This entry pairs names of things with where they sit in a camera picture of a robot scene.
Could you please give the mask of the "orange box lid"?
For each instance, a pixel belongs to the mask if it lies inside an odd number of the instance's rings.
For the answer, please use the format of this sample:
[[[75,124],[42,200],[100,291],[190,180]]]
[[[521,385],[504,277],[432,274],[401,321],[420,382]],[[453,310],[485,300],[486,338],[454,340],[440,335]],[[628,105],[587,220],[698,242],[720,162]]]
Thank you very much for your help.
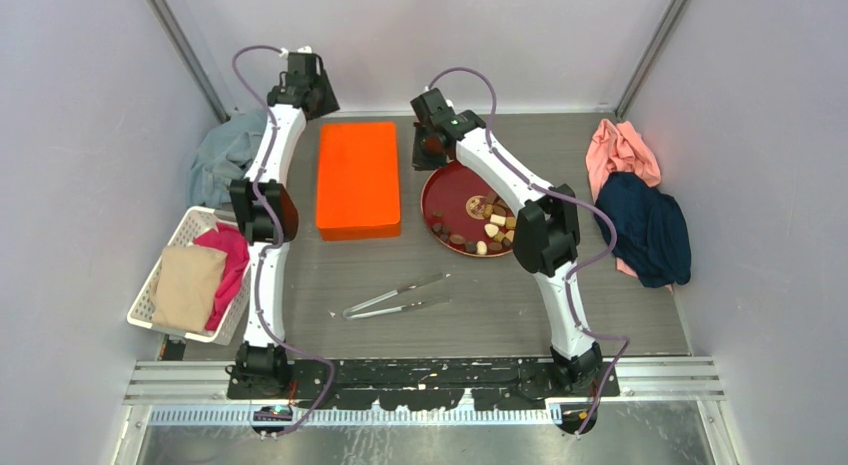
[[[395,123],[338,122],[322,126],[315,225],[402,223]]]

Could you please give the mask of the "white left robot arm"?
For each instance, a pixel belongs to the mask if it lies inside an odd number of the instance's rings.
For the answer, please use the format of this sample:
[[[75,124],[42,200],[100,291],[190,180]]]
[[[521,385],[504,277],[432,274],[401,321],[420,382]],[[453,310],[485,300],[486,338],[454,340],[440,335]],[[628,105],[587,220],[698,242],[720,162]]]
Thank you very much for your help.
[[[265,128],[253,163],[230,186],[238,228],[248,243],[250,319],[231,375],[269,398],[292,382],[282,318],[285,264],[299,214],[287,191],[288,172],[308,122],[338,111],[322,57],[310,47],[271,47],[286,62],[261,106]]]

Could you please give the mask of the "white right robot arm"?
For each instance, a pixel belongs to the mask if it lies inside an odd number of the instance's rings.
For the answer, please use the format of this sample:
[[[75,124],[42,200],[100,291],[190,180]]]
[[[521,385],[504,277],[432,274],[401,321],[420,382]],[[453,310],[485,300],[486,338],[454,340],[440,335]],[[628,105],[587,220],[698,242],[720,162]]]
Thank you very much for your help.
[[[413,166],[436,170],[457,162],[481,178],[515,213],[512,249],[541,292],[551,328],[558,388],[582,394],[594,381],[603,355],[589,330],[577,283],[580,227],[573,190],[553,186],[514,157],[482,118],[455,111],[437,88],[410,102],[416,121]]]

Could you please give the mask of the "silver metal tongs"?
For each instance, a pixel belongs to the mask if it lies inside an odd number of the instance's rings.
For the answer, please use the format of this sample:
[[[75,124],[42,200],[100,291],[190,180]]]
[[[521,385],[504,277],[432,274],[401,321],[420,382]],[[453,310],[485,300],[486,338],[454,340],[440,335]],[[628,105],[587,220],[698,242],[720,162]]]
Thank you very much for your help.
[[[342,316],[345,320],[364,320],[379,316],[393,315],[413,310],[421,310],[428,306],[441,305],[450,301],[446,296],[429,296],[423,299],[401,302],[400,299],[405,295],[417,293],[419,290],[426,288],[432,284],[444,281],[451,277],[450,273],[436,273],[430,276],[423,277],[416,281],[401,285],[395,289],[389,290],[386,293],[377,297],[368,299],[359,304],[353,305],[343,310]]]

